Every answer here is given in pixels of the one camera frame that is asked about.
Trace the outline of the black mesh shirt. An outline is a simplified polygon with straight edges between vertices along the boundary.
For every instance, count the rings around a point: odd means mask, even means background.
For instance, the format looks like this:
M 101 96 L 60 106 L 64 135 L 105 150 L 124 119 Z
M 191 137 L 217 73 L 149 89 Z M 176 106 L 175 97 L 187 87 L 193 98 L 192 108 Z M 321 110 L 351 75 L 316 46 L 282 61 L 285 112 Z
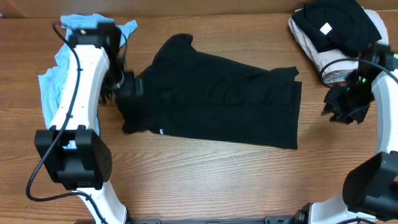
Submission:
M 302 84 L 295 67 L 264 70 L 206 54 L 176 34 L 138 76 L 144 95 L 117 100 L 123 131 L 298 147 Z

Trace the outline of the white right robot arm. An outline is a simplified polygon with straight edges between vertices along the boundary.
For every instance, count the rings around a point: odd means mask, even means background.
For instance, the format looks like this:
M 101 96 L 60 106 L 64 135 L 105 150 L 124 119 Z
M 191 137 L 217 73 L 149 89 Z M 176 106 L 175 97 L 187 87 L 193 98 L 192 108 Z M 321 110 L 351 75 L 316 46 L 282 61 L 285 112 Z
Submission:
M 377 109 L 374 155 L 345 178 L 340 194 L 308 203 L 286 223 L 376 223 L 397 219 L 397 53 L 371 44 L 356 59 L 358 68 L 345 85 L 333 85 L 323 114 L 331 121 L 362 122 L 370 104 Z

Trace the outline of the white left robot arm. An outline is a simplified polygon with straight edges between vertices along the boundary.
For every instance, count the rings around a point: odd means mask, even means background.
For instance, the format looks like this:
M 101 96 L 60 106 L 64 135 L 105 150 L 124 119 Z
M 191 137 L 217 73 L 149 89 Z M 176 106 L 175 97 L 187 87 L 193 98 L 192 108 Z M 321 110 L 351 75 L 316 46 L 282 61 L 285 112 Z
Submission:
M 71 36 L 63 39 L 70 49 L 66 84 L 49 129 L 35 134 L 40 161 L 25 188 L 30 200 L 40 200 L 31 194 L 31 187 L 40 168 L 45 167 L 51 180 L 62 184 L 66 193 L 45 197 L 44 201 L 77 196 L 94 223 L 133 222 L 111 184 L 112 155 L 100 139 L 97 120 L 101 100 L 143 95 L 142 80 L 124 69 L 125 57 L 119 55 L 120 41 L 126 39 L 111 21 L 73 29 Z

